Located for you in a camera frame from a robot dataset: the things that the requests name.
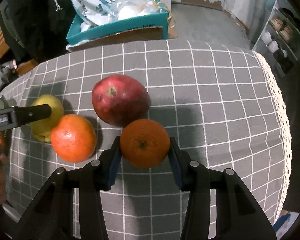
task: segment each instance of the orange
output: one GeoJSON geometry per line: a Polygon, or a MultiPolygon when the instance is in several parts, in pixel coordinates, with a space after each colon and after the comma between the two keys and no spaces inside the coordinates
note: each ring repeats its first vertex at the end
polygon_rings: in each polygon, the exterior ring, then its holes
{"type": "Polygon", "coordinates": [[[97,135],[92,124],[77,114],[68,114],[52,129],[51,143],[65,161],[79,163],[87,160],[97,146],[97,135]]]}
{"type": "Polygon", "coordinates": [[[137,168],[153,168],[166,157],[170,138],[161,124],[148,119],[130,123],[122,131],[120,149],[122,156],[137,168]]]}

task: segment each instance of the fruit stem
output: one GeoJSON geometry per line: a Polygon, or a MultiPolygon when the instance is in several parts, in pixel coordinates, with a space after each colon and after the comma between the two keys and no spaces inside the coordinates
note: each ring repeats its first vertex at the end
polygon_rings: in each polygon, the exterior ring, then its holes
{"type": "Polygon", "coordinates": [[[146,142],[144,142],[144,141],[140,142],[140,149],[144,150],[144,149],[146,149],[146,147],[147,147],[146,142]]]}

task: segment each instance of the gray floor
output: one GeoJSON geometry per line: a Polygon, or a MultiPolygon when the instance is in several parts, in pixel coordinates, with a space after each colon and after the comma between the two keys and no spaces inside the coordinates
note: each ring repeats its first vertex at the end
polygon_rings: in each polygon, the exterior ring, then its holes
{"type": "Polygon", "coordinates": [[[222,11],[172,4],[172,13],[179,37],[250,49],[245,31],[222,11]]]}

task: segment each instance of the twine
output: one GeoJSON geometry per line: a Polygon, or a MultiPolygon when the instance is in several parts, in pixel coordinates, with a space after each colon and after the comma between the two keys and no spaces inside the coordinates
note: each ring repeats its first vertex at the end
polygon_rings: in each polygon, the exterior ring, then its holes
{"type": "Polygon", "coordinates": [[[155,0],[152,0],[154,6],[158,9],[164,9],[169,13],[169,17],[167,18],[167,22],[169,24],[170,28],[173,28],[176,25],[176,19],[174,17],[174,15],[172,14],[172,12],[170,11],[170,9],[165,5],[165,3],[163,2],[156,2],[155,0]]]}

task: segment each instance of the gray checkered tablecloth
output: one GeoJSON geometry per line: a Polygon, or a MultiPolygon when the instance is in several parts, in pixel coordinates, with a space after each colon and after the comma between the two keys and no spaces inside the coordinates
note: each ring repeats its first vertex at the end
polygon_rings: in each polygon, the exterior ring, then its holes
{"type": "MultiPolygon", "coordinates": [[[[268,81],[254,53],[236,47],[169,41],[133,42],[87,49],[40,64],[8,87],[11,105],[29,106],[43,94],[59,98],[66,114],[87,117],[97,130],[98,154],[84,163],[59,158],[38,142],[29,125],[14,129],[9,200],[22,213],[57,167],[83,167],[108,149],[121,129],[99,120],[91,90],[114,73],[139,80],[149,91],[149,117],[161,123],[181,149],[210,169],[233,168],[274,223],[281,197],[284,150],[268,81]]],[[[189,193],[180,193],[167,159],[137,169],[124,159],[116,183],[102,192],[110,239],[179,239],[189,193]]],[[[79,191],[74,193],[74,234],[79,237],[79,191]]],[[[216,198],[211,191],[210,237],[216,198]]]]}

